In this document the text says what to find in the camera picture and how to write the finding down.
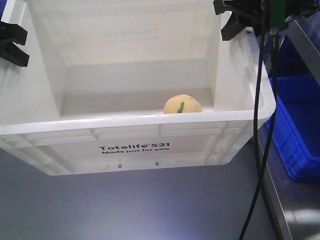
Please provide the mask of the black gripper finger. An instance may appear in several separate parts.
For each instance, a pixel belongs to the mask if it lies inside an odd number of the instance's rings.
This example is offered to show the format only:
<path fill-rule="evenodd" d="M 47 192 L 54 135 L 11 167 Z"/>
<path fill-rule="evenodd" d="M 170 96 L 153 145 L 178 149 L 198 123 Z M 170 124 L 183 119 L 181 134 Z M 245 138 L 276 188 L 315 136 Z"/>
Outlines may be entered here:
<path fill-rule="evenodd" d="M 0 44 L 16 43 L 24 46 L 26 44 L 28 31 L 18 24 L 0 22 Z"/>
<path fill-rule="evenodd" d="M 19 67 L 27 67 L 30 58 L 12 42 L 0 46 L 0 57 Z"/>

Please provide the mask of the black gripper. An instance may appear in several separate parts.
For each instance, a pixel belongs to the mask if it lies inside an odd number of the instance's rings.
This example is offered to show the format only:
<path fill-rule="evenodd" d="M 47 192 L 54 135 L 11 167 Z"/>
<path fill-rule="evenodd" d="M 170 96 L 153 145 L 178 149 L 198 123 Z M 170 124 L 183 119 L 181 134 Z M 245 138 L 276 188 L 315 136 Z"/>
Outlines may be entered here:
<path fill-rule="evenodd" d="M 228 21 L 220 31 L 223 41 L 230 41 L 245 28 L 253 28 L 255 36 L 261 36 L 262 18 L 242 16 L 259 15 L 259 0 L 214 0 L 213 7 L 216 15 L 220 15 L 226 11 L 232 12 Z M 291 22 L 301 17 L 309 18 L 319 11 L 319 0 L 285 1 L 286 22 Z"/>

